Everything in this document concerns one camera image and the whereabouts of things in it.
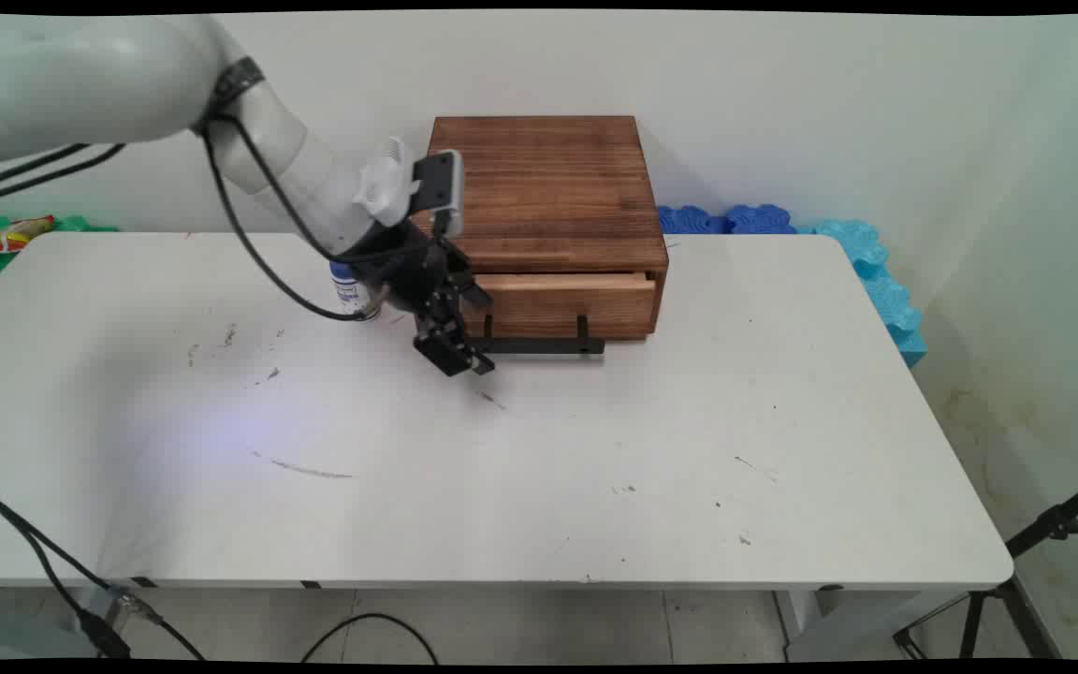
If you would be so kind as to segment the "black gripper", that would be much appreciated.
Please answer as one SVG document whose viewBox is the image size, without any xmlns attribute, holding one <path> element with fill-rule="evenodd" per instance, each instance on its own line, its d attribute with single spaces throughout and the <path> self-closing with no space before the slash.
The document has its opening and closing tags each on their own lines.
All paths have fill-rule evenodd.
<svg viewBox="0 0 1078 674">
<path fill-rule="evenodd" d="M 438 371 L 454 376 L 496 370 L 484 350 L 468 342 L 462 303 L 488 310 L 490 295 L 476 285 L 470 259 L 450 239 L 455 229 L 415 223 L 373 225 L 350 252 L 355 276 L 386 303 L 415 316 L 414 347 Z"/>
</svg>

